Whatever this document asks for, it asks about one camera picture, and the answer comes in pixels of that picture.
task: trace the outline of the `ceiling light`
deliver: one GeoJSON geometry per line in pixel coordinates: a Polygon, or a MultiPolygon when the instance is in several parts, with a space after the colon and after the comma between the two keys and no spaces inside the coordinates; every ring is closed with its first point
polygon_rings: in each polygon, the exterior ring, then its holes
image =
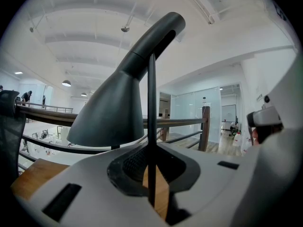
{"type": "Polygon", "coordinates": [[[71,87],[71,82],[70,82],[69,80],[64,80],[64,81],[62,82],[62,85],[63,85],[63,86],[66,86],[66,87],[71,87]]]}

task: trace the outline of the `whiteboard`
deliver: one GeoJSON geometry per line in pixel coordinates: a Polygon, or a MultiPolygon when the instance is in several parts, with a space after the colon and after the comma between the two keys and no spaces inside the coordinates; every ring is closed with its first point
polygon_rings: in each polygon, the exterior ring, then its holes
{"type": "Polygon", "coordinates": [[[236,122],[236,105],[222,106],[222,122],[236,122]]]}

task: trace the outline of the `black slot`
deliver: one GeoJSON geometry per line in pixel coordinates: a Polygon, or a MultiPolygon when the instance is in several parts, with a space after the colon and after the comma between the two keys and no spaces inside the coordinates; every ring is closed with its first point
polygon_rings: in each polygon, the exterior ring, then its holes
{"type": "Polygon", "coordinates": [[[59,222],[71,202],[74,200],[81,186],[77,184],[67,184],[61,192],[44,208],[43,213],[53,220],[59,222]]]}
{"type": "Polygon", "coordinates": [[[227,162],[227,161],[220,161],[218,163],[219,166],[224,166],[224,167],[227,167],[227,168],[230,168],[230,169],[233,169],[233,170],[237,170],[238,167],[239,167],[239,164],[235,164],[235,163],[230,163],[230,162],[227,162]]]}

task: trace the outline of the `glass wall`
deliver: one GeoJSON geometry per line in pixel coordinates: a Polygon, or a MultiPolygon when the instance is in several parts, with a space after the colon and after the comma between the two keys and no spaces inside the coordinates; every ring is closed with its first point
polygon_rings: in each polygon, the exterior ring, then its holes
{"type": "MultiPolygon", "coordinates": [[[[208,141],[219,143],[221,125],[221,94],[218,87],[171,97],[171,119],[202,118],[202,107],[210,106],[208,141]]],[[[201,129],[200,124],[170,128],[170,133],[187,135],[201,129]]]]}

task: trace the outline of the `metal railing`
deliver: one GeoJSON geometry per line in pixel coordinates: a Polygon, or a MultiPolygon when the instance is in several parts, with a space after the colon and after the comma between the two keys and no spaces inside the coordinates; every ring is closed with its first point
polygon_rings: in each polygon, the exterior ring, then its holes
{"type": "MultiPolygon", "coordinates": [[[[63,126],[71,126],[77,117],[77,114],[74,114],[74,113],[72,114],[72,113],[46,111],[44,109],[30,108],[30,107],[22,106],[19,104],[17,104],[17,109],[21,113],[24,113],[26,115],[26,118],[28,118],[28,119],[33,119],[36,121],[63,125],[63,126]]],[[[157,132],[157,134],[160,134],[157,139],[161,138],[161,140],[165,143],[175,143],[180,140],[184,140],[186,138],[200,134],[200,139],[191,143],[190,145],[186,146],[186,148],[191,148],[194,145],[199,144],[198,149],[200,151],[206,151],[208,132],[209,132],[209,122],[210,122],[209,113],[210,113],[210,110],[204,110],[203,118],[201,118],[201,119],[180,119],[180,120],[179,119],[157,119],[157,128],[160,128],[160,130],[158,130],[158,132],[157,132]],[[182,135],[181,137],[166,140],[166,132],[168,132],[169,127],[185,126],[185,125],[193,125],[193,124],[201,124],[201,130],[191,133],[189,135],[182,135]]],[[[143,119],[143,126],[145,129],[147,129],[147,119],[143,119]]],[[[42,146],[45,148],[54,149],[54,150],[63,151],[63,152],[69,152],[69,153],[76,153],[76,154],[94,155],[94,154],[103,153],[103,152],[106,152],[109,150],[113,150],[113,149],[116,149],[119,147],[119,146],[111,146],[111,149],[74,148],[74,147],[65,147],[65,146],[55,145],[52,143],[46,143],[41,140],[37,140],[32,137],[28,137],[26,135],[23,135],[22,138],[26,141],[32,142],[36,145],[39,145],[39,146],[42,146]]],[[[142,142],[145,138],[147,138],[147,135],[143,136],[136,143],[142,142]]],[[[34,157],[29,156],[22,151],[19,151],[19,154],[30,161],[33,161],[33,162],[36,161],[36,159],[34,157]]]]}
{"type": "Polygon", "coordinates": [[[72,114],[73,108],[66,108],[66,107],[57,107],[57,106],[50,106],[50,105],[42,105],[42,104],[34,104],[29,102],[22,102],[16,101],[18,105],[32,105],[32,106],[39,106],[42,110],[54,111],[54,112],[61,112],[61,113],[68,113],[72,114]]]}

